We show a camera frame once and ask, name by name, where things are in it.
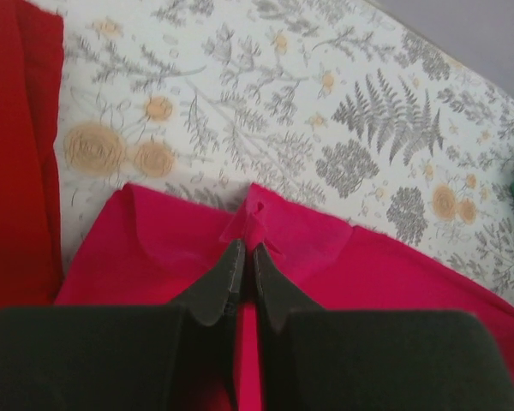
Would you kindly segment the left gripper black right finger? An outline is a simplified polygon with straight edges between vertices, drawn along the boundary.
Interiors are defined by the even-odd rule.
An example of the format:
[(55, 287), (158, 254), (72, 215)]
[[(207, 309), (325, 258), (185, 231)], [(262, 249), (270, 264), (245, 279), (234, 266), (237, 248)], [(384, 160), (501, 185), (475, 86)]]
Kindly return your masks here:
[(460, 311), (331, 311), (254, 251), (268, 410), (514, 410), (493, 336)]

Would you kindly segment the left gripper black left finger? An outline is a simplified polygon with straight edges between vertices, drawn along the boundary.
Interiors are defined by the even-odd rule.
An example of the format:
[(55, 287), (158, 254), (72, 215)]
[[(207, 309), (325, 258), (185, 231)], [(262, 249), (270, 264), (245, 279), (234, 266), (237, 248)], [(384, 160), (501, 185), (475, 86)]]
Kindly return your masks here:
[(235, 410), (245, 247), (157, 306), (0, 310), (0, 410)]

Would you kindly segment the magenta t shirt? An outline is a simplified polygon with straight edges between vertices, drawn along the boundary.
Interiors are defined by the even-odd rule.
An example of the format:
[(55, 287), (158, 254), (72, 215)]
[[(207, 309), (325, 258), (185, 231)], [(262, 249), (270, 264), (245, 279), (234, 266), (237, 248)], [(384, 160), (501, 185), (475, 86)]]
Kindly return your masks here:
[(128, 184), (105, 203), (76, 253), (59, 305), (161, 304), (235, 239), (264, 244), (279, 270), (332, 309), (458, 309), (492, 332), (514, 381), (514, 307), (389, 236), (252, 185), (230, 213)]

